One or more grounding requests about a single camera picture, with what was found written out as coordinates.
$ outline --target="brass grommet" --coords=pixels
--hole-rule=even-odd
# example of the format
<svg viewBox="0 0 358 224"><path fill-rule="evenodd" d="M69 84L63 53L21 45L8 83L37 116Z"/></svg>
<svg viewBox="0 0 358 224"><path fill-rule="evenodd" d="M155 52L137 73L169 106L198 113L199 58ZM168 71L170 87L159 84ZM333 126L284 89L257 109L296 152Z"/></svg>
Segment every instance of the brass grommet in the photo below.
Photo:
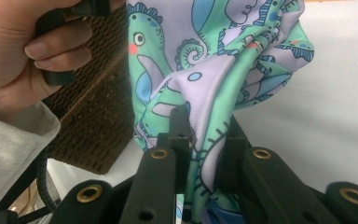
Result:
<svg viewBox="0 0 358 224"><path fill-rule="evenodd" d="M358 189L353 188L342 188L339 190L339 193L344 197L344 199L350 201L351 203L358 204Z"/></svg>
<svg viewBox="0 0 358 224"><path fill-rule="evenodd" d="M81 203L89 203L99 198L103 193L101 185L93 184L81 189L76 198Z"/></svg>
<svg viewBox="0 0 358 224"><path fill-rule="evenodd" d="M268 151L266 151L265 149L255 149L253 151L254 155L258 158L258 159L262 159L262 160L267 160L269 158L271 158L271 153L269 153Z"/></svg>
<svg viewBox="0 0 358 224"><path fill-rule="evenodd" d="M152 152L152 157L156 160L164 159L168 156L168 151L165 149L157 149Z"/></svg>

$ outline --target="mint green fabric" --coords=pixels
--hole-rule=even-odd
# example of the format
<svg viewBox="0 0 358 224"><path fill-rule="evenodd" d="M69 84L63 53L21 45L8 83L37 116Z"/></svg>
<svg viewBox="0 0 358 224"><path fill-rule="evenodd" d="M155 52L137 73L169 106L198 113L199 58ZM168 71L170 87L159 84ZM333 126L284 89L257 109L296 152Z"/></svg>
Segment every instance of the mint green fabric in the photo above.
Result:
<svg viewBox="0 0 358 224"><path fill-rule="evenodd" d="M259 104L313 58L302 1L127 1L134 138L154 147L186 105L194 142L183 223L243 223L214 185L234 109Z"/></svg>

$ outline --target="round hole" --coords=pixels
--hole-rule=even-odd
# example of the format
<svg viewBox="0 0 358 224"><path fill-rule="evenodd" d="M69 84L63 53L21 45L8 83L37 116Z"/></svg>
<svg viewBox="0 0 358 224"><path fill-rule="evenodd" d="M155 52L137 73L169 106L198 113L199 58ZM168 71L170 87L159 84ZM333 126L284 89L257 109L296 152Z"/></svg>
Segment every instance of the round hole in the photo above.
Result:
<svg viewBox="0 0 358 224"><path fill-rule="evenodd" d="M89 203L99 198L103 192L101 185L89 185L81 189L76 198L81 203Z"/></svg>
<svg viewBox="0 0 358 224"><path fill-rule="evenodd" d="M152 157L154 159L160 160L168 156L168 151L165 149L157 149L152 152Z"/></svg>
<svg viewBox="0 0 358 224"><path fill-rule="evenodd" d="M256 149L254 150L254 155L258 158L258 159L269 159L271 158L271 154L266 151L265 149Z"/></svg>
<svg viewBox="0 0 358 224"><path fill-rule="evenodd" d="M83 192L83 197L90 198L93 195L95 195L96 193L97 193L96 189L87 189L86 191Z"/></svg>
<svg viewBox="0 0 358 224"><path fill-rule="evenodd" d="M316 216L314 214L312 214L311 212L303 212L302 215L303 215L303 218L305 218L307 221L309 221L311 223L318 223Z"/></svg>
<svg viewBox="0 0 358 224"><path fill-rule="evenodd" d="M358 204L358 189L342 188L339 190L339 193L342 197L344 197L344 199L350 201L351 203Z"/></svg>
<svg viewBox="0 0 358 224"><path fill-rule="evenodd" d="M142 220L142 221L150 221L151 219L154 218L154 213L152 211L142 211L140 214L139 214L139 218Z"/></svg>

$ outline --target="seahorse eye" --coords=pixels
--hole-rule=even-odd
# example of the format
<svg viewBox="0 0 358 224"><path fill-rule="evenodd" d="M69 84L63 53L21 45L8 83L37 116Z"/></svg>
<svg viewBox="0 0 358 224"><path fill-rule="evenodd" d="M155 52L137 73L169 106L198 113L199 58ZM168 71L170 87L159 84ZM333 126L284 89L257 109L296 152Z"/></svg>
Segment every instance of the seahorse eye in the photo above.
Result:
<svg viewBox="0 0 358 224"><path fill-rule="evenodd" d="M133 42L136 46L142 46L145 43L145 36L141 33L136 33L133 36Z"/></svg>

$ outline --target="pink cheek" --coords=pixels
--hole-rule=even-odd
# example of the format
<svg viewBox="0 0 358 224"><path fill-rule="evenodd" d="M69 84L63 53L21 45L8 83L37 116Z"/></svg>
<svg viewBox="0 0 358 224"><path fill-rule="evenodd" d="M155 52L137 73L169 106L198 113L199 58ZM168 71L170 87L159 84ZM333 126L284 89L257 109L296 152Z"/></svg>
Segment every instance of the pink cheek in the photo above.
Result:
<svg viewBox="0 0 358 224"><path fill-rule="evenodd" d="M130 44L129 52L130 54L136 54L136 52L138 52L138 47L135 44Z"/></svg>
<svg viewBox="0 0 358 224"><path fill-rule="evenodd" d="M250 43L248 44L248 46L246 46L247 49L255 49L255 48L258 48L257 44L255 43Z"/></svg>

